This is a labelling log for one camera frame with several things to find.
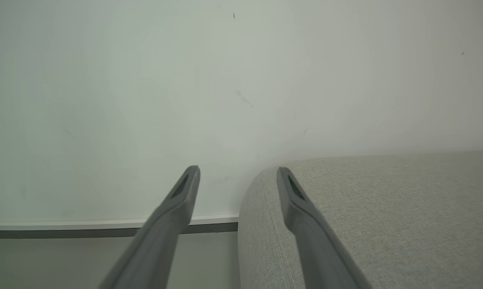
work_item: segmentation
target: scuff mark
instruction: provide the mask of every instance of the scuff mark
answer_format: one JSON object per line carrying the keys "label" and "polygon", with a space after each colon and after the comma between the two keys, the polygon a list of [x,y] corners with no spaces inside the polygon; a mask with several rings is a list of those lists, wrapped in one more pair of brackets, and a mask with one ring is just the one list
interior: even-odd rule
{"label": "scuff mark", "polygon": [[71,136],[72,138],[76,138],[76,136],[73,135],[67,128],[63,128],[63,130],[65,130],[65,132],[69,134],[69,136]]}
{"label": "scuff mark", "polygon": [[239,90],[236,90],[234,93],[236,93],[236,95],[238,95],[238,97],[240,97],[240,99],[245,102],[246,104],[249,104],[251,108],[254,107],[254,104],[252,104],[249,100],[247,100],[247,98],[245,98],[245,96],[243,96],[242,92],[239,91]]}

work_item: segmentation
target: gray fabric sofa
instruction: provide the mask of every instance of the gray fabric sofa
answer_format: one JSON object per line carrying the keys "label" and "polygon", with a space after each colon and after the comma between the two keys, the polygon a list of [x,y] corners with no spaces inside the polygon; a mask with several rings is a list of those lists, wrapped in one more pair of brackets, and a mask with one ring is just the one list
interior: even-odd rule
{"label": "gray fabric sofa", "polygon": [[[483,288],[483,152],[284,163],[372,287]],[[267,169],[238,221],[242,288],[302,288],[295,238]]]}

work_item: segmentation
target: white baseboard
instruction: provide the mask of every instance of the white baseboard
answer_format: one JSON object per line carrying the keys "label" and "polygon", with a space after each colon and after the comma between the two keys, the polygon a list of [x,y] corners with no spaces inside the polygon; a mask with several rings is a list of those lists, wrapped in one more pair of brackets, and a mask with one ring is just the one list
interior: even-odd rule
{"label": "white baseboard", "polygon": [[[0,222],[0,231],[31,230],[94,230],[141,228],[146,219],[107,221],[61,221],[61,222]],[[238,222],[238,214],[192,216],[190,225],[206,225]]]}

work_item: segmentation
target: sofa cushion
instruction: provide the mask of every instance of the sofa cushion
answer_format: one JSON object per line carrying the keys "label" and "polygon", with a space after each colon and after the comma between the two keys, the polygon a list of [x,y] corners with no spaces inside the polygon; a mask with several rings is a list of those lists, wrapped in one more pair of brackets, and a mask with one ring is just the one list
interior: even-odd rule
{"label": "sofa cushion", "polygon": [[[373,287],[483,287],[483,152],[335,157],[283,164]],[[276,168],[238,223],[244,288],[304,287]]]}

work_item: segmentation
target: white wall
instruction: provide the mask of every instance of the white wall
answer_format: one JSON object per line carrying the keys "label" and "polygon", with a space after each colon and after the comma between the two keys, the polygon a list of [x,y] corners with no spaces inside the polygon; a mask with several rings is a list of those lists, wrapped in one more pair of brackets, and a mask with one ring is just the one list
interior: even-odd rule
{"label": "white wall", "polygon": [[0,1],[0,222],[146,218],[192,164],[230,214],[268,166],[444,150],[483,150],[483,0]]}

